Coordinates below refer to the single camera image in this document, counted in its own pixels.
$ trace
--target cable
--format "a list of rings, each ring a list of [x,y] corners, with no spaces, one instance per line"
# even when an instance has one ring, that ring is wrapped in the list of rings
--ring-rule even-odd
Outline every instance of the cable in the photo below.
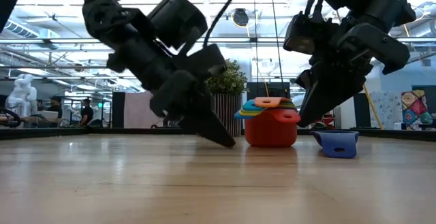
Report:
[[[212,25],[209,28],[209,30],[207,31],[206,37],[204,37],[203,48],[207,47],[207,42],[209,41],[209,38],[211,37],[213,29],[215,28],[219,19],[223,16],[224,12],[227,10],[227,8],[229,7],[229,5],[231,4],[232,1],[233,0],[227,0],[227,2],[224,4],[224,6],[221,8],[221,10],[218,12],[218,15],[212,21]]]
[[[341,15],[339,14],[338,10],[336,10],[336,15],[338,16],[339,22],[341,22],[342,18],[341,18]],[[367,96],[367,100],[369,102],[369,105],[373,109],[373,113],[374,113],[375,119],[377,120],[377,123],[379,124],[380,129],[384,129],[384,127],[382,125],[382,122],[380,121],[379,115],[377,114],[377,111],[375,110],[375,106],[374,106],[373,100],[371,99],[371,96],[369,95],[367,86],[365,84],[363,84],[363,90],[365,92],[365,95]]]
[[[274,27],[275,27],[275,39],[276,39],[276,43],[277,43],[277,54],[279,55],[279,69],[280,69],[280,80],[281,80],[281,89],[282,91],[285,90],[285,86],[283,83],[283,72],[281,70],[281,58],[280,58],[280,43],[279,43],[279,32],[277,30],[277,17],[275,14],[275,6],[274,6],[274,0],[271,0],[272,2],[272,14],[274,15]]]

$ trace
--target white robot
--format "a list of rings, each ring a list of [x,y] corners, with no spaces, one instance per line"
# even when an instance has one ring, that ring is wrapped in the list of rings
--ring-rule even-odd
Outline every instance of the white robot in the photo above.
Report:
[[[33,76],[20,74],[14,81],[14,90],[6,99],[6,107],[20,117],[31,115],[31,103],[36,101],[36,89],[31,86]]]

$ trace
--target ceiling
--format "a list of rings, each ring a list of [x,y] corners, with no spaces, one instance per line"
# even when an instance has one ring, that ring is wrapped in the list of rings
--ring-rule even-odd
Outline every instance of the ceiling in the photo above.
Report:
[[[146,15],[161,0],[121,0],[125,7],[139,8]],[[208,18],[209,22],[217,15],[227,0],[190,0]],[[390,34],[397,37],[407,37],[407,33],[414,37],[434,37],[430,31],[434,26],[433,17],[436,14],[436,0],[408,0],[415,9],[418,20],[406,25],[396,27]],[[308,67],[309,56],[295,52],[286,52],[281,44],[276,42],[258,42],[257,45],[246,41],[249,37],[268,38],[284,37],[287,26],[292,16],[304,10],[307,0],[233,0],[224,16],[214,28],[211,37],[228,38],[221,41],[219,46],[224,56],[238,61],[245,61],[252,65],[251,74],[257,76],[256,62],[263,63],[259,71],[263,76],[278,76],[277,68],[279,59],[282,63],[284,76],[296,76],[304,68]],[[84,27],[81,13],[83,0],[18,0],[11,19],[18,24],[39,33],[39,37],[47,37],[48,34],[60,38],[89,38]],[[232,20],[235,9],[245,9],[248,17],[248,27],[239,27]],[[339,15],[345,16],[347,9],[340,9]],[[339,21],[337,13],[328,5],[324,4],[323,15],[325,18],[333,18]],[[3,38],[19,38],[21,36],[4,31]],[[104,66],[111,49],[101,44],[58,44],[56,49],[49,49],[35,44],[8,44],[1,45],[3,53],[12,54],[10,60],[5,55],[1,60],[6,65],[32,65],[32,66],[56,66],[56,65],[90,65]],[[201,48],[200,44],[194,46],[194,50]],[[114,87],[127,88],[128,91],[141,91],[140,84],[135,80],[120,81],[113,71],[104,69],[47,69],[52,77],[75,77],[77,80],[63,80],[68,84],[86,83],[96,86],[101,90],[111,90]],[[121,74],[131,76],[129,72]],[[94,80],[95,76],[105,76],[103,80]]]

